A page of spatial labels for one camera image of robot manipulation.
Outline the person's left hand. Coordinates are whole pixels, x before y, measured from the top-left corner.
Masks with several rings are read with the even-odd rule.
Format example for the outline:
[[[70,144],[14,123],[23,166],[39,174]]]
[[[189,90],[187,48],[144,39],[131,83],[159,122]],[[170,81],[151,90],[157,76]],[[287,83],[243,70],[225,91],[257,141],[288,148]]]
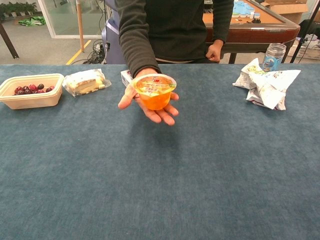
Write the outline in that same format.
[[[206,58],[211,62],[219,63],[221,60],[221,50],[224,42],[220,39],[216,39],[213,44],[208,47]]]

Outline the person's right hand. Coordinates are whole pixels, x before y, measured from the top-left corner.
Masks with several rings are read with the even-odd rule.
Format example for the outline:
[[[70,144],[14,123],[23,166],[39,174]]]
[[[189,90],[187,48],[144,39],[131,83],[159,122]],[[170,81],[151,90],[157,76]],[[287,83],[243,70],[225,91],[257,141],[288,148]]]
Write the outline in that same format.
[[[170,103],[168,103],[164,108],[159,110],[148,109],[143,104],[140,95],[136,92],[135,88],[133,87],[133,84],[130,83],[126,87],[124,95],[118,103],[118,108],[121,110],[126,109],[130,106],[132,101],[135,101],[139,105],[139,107],[142,109],[147,118],[149,118],[151,121],[157,124],[164,121],[167,125],[173,126],[175,124],[175,120],[173,117],[179,115],[179,111]]]

